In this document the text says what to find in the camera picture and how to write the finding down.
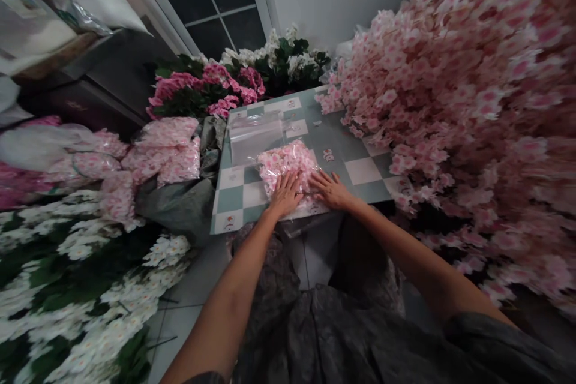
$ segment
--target hand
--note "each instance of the hand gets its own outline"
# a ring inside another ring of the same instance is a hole
[[[310,185],[320,191],[314,198],[324,202],[328,207],[335,210],[350,211],[352,206],[357,205],[361,200],[346,189],[340,183],[338,174],[332,172],[332,178],[324,171],[312,173]]]
[[[300,176],[297,173],[286,173],[278,177],[276,189],[268,209],[282,218],[292,213],[304,195],[299,193]]]

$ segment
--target forearm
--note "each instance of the forearm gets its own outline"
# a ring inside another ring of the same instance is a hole
[[[460,312],[478,312],[514,325],[466,277],[372,207],[354,202],[349,211],[378,240],[441,323]]]
[[[267,209],[214,287],[162,384],[207,371],[230,380],[278,214]]]

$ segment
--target pile of pink flowers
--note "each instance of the pile of pink flowers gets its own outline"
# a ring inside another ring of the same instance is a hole
[[[408,0],[356,35],[324,113],[392,149],[394,196],[470,220],[431,248],[486,271],[497,305],[524,284],[576,317],[576,0]]]
[[[207,63],[204,66],[202,78],[196,78],[186,72],[173,72],[169,78],[156,77],[156,92],[153,98],[149,98],[150,106],[146,112],[152,119],[157,119],[154,115],[154,107],[164,105],[166,100],[172,99],[174,93],[180,89],[189,87],[205,95],[205,100],[213,101],[213,95],[207,92],[206,84],[221,85],[228,90],[228,95],[211,103],[206,112],[211,115],[227,118],[229,110],[253,104],[258,101],[266,91],[262,77],[251,67],[243,67],[238,74],[238,80],[235,80],[226,69],[218,63]]]

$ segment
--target checkered table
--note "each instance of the checkered table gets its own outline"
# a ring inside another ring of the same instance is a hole
[[[312,150],[324,171],[338,173],[342,183],[364,201],[391,200],[389,190],[394,192],[398,189],[401,177],[390,174],[388,170],[392,163],[389,152],[369,145],[368,137],[355,138],[340,123],[343,112],[322,115],[314,96],[325,93],[327,87],[240,107],[230,111],[230,118],[282,111],[291,126],[284,133],[286,142],[300,138]],[[224,139],[216,189],[211,234],[236,231],[245,223],[258,220],[268,202],[256,168],[232,166],[228,133]]]

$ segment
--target person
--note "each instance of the person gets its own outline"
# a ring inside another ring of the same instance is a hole
[[[162,384],[575,382],[573,362],[520,331],[466,277],[353,196],[336,174],[314,174],[311,184],[318,199],[352,216],[346,229],[352,248],[339,256],[348,267],[339,263],[334,274],[346,292],[332,281],[299,291],[273,235],[302,199],[297,175],[285,175],[260,220],[236,237],[232,261]],[[357,250],[364,255],[354,267]],[[404,320],[398,269],[443,335]]]

